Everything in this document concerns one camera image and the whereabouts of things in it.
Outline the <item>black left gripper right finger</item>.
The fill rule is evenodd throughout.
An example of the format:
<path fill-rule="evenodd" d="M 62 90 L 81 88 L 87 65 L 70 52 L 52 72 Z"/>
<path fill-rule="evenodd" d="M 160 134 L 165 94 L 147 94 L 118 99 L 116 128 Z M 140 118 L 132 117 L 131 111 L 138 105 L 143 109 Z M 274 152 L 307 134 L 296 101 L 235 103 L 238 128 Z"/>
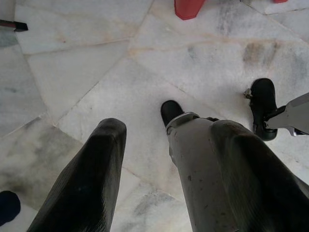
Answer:
<path fill-rule="evenodd" d="M 210 127 L 224 189 L 242 232 L 306 232 L 309 187 L 272 150 L 239 123 Z"/>

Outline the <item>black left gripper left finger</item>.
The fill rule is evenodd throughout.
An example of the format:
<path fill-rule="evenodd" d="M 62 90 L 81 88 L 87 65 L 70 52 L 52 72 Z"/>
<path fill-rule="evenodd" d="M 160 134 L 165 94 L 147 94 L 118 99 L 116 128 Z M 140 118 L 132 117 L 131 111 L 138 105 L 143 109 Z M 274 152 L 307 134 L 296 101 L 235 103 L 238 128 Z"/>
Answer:
<path fill-rule="evenodd" d="M 108 232 L 126 146 L 126 125 L 102 120 L 52 186 L 29 232 Z"/>

